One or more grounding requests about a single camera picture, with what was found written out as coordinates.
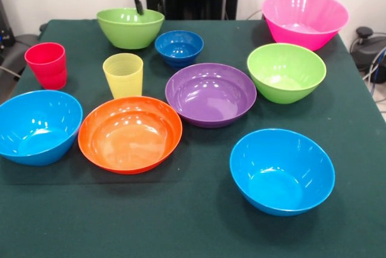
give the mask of red cup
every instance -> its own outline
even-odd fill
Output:
[[[24,59],[44,89],[59,90],[66,85],[66,50],[61,44],[34,45],[26,51]]]

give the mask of table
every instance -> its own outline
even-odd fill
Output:
[[[204,41],[197,62],[247,72],[257,46],[273,42],[263,21],[165,21],[162,32],[192,30]],[[112,98],[103,61],[123,50],[96,20],[52,20],[42,42],[68,56],[63,89],[84,114]],[[174,71],[153,45],[130,51],[144,59],[144,95],[165,100]],[[0,160],[0,257],[385,257],[386,124],[339,36],[317,51],[327,76],[291,105],[258,95],[236,123],[201,129],[183,123],[173,155],[141,175],[96,167],[77,143],[42,168]],[[15,94],[40,89],[29,69]],[[318,208],[300,216],[268,216],[249,205],[229,171],[229,155],[245,134],[287,128],[319,143],[332,159],[336,184]]]

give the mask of bowl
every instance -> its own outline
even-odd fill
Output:
[[[144,14],[135,8],[113,8],[98,12],[98,23],[107,37],[121,49],[141,49],[156,38],[165,16],[157,11],[144,9]]]
[[[331,159],[319,145],[277,128],[254,131],[237,142],[230,171],[247,201],[275,216],[299,215],[317,207],[335,184]]]
[[[349,12],[337,0],[265,0],[262,13],[276,42],[313,51],[349,21]]]
[[[83,110],[67,93],[38,90],[1,104],[0,116],[0,155],[44,166],[58,161],[74,143]]]
[[[166,64],[180,69],[194,63],[204,48],[204,41],[193,32],[177,30],[160,35],[155,46]]]
[[[275,103],[294,103],[326,77],[326,65],[314,52],[297,45],[273,43],[248,56],[247,66],[258,91]]]
[[[100,168],[139,174],[164,161],[182,136],[178,114],[161,100],[130,96],[107,101],[83,121],[81,152]]]
[[[166,100],[182,118],[203,128],[231,124],[256,101],[248,75],[228,65],[200,63],[176,72],[167,82]]]

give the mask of dark blue bowl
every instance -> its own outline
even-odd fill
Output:
[[[193,32],[177,30],[160,35],[155,46],[168,65],[181,69],[194,63],[204,48],[204,41]]]
[[[293,131],[266,129],[244,136],[230,155],[232,177],[247,201],[276,216],[294,216],[332,192],[335,171],[323,149]]]
[[[1,104],[0,116],[0,155],[44,166],[59,160],[74,143],[83,110],[67,93],[38,90]]]

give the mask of green bowl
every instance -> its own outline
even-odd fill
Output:
[[[249,54],[247,65],[258,91],[279,104],[306,97],[326,77],[326,65],[317,54],[292,44],[261,46]]]
[[[98,12],[98,23],[107,39],[118,48],[141,49],[156,38],[165,16],[144,9],[144,14],[135,8],[114,8]]]

